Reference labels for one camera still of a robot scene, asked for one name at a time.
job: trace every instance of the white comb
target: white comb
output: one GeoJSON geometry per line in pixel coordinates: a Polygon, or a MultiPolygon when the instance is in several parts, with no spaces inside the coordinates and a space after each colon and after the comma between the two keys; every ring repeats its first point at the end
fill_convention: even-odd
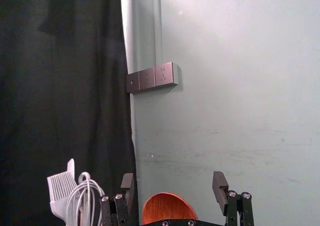
{"type": "Polygon", "coordinates": [[[77,187],[76,181],[69,171],[47,177],[52,213],[67,222],[67,200],[72,190],[77,187]]]}

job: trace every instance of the wall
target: wall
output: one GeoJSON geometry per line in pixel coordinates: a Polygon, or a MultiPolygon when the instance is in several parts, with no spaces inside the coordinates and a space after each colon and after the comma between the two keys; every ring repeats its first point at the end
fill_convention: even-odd
{"type": "Polygon", "coordinates": [[[256,225],[320,222],[320,0],[132,5],[136,70],[182,70],[181,85],[132,97],[140,207],[174,192],[223,224],[219,170],[253,194],[256,225]]]}

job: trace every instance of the orange bowl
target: orange bowl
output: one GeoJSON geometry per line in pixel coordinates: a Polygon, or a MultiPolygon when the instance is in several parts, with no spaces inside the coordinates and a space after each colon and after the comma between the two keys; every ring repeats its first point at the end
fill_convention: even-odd
{"type": "Polygon", "coordinates": [[[170,192],[160,192],[151,196],[142,210],[144,225],[165,219],[195,219],[194,209],[180,196],[170,192]]]}

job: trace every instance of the bolt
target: bolt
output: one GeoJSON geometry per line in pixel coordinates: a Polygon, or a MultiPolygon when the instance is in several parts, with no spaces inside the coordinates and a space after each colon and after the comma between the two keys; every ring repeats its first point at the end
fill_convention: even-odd
{"type": "Polygon", "coordinates": [[[162,222],[162,226],[169,226],[169,222],[168,221],[163,221],[162,222]]]}
{"type": "Polygon", "coordinates": [[[107,201],[108,199],[109,199],[108,196],[103,196],[102,199],[101,199],[101,201],[107,201]]]}
{"type": "Polygon", "coordinates": [[[115,196],[115,198],[116,198],[117,200],[121,199],[121,198],[122,198],[122,194],[121,194],[121,193],[118,193],[118,194],[115,196]]]}
{"type": "Polygon", "coordinates": [[[242,196],[243,196],[244,198],[246,198],[246,199],[250,199],[251,194],[248,193],[248,192],[244,192],[244,193],[242,194],[242,196]]]}
{"type": "Polygon", "coordinates": [[[193,220],[189,220],[188,221],[188,226],[195,226],[195,221],[193,221],[193,220]]]}
{"type": "Polygon", "coordinates": [[[231,196],[231,197],[235,197],[236,195],[237,195],[237,193],[234,192],[234,191],[230,191],[230,192],[229,192],[229,196],[231,196]]]}

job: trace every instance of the power outlet strip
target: power outlet strip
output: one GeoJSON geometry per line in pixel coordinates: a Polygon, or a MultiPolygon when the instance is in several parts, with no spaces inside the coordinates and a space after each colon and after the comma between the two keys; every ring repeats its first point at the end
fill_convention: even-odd
{"type": "Polygon", "coordinates": [[[179,84],[179,67],[173,62],[164,63],[126,76],[127,93],[139,93],[179,84]]]}

